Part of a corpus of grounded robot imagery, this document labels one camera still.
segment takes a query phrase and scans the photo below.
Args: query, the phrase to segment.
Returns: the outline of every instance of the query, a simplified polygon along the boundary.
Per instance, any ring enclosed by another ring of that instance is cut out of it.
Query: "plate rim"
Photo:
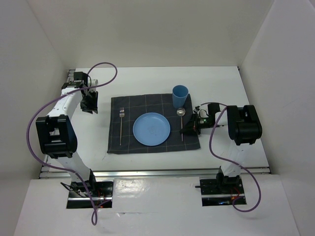
[[[134,122],[134,124],[133,124],[133,127],[132,127],[132,133],[133,133],[134,137],[136,138],[136,140],[137,140],[139,143],[141,143],[141,144],[143,144],[143,145],[145,145],[145,146],[154,147],[154,146],[160,145],[161,143],[155,144],[155,145],[147,145],[147,144],[144,144],[143,142],[139,141],[139,140],[137,139],[137,137],[135,136],[135,134],[134,134],[134,126],[135,126],[137,120],[139,120],[142,116],[148,115],[148,114],[154,114],[154,115],[161,116],[161,117],[163,117],[163,118],[167,121],[167,124],[168,124],[168,127],[169,127],[169,133],[168,133],[166,139],[169,137],[169,135],[170,135],[170,133],[171,133],[171,125],[170,125],[168,119],[167,119],[165,116],[163,116],[163,115],[160,114],[160,113],[156,113],[156,112],[147,112],[147,113],[144,113],[144,114],[142,114],[141,116],[139,116],[139,117],[135,120],[135,122]]]

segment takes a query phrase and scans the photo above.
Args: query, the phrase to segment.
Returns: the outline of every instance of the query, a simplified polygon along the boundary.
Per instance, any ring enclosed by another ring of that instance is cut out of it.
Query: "silverware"
[[[125,110],[123,107],[119,110],[120,117],[120,145],[122,144],[122,132],[123,132],[123,117],[125,116]]]
[[[181,117],[181,123],[182,123],[182,128],[183,128],[183,116],[185,115],[186,110],[183,107],[181,107],[177,109],[176,113],[179,117]]]

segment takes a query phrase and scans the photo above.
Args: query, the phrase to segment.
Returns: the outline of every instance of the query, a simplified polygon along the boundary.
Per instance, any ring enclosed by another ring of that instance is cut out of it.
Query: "black cloth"
[[[119,110],[123,107],[122,145],[120,145],[120,122]],[[192,114],[191,97],[188,95],[184,104],[186,114],[183,124],[186,124]],[[167,140],[162,144],[149,147],[139,143],[133,135],[133,124],[142,114],[155,112],[165,116],[170,123],[171,132]],[[200,148],[198,135],[184,135],[184,142],[180,134],[181,118],[176,114],[172,104],[172,94],[146,94],[137,96],[124,96],[111,98],[111,120],[108,138],[107,153],[156,153],[169,151],[196,150]]]

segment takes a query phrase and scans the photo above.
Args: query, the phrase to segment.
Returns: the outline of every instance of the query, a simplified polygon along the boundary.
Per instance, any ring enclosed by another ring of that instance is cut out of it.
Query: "spoon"
[[[182,123],[182,128],[183,128],[183,116],[185,115],[186,110],[183,107],[181,107],[177,109],[176,113],[179,117],[181,117],[181,123]]]

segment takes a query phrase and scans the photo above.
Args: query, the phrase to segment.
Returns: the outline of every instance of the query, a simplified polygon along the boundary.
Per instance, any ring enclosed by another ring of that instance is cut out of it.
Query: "spoon handle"
[[[183,117],[181,117],[181,123],[182,123],[182,128],[183,128]]]

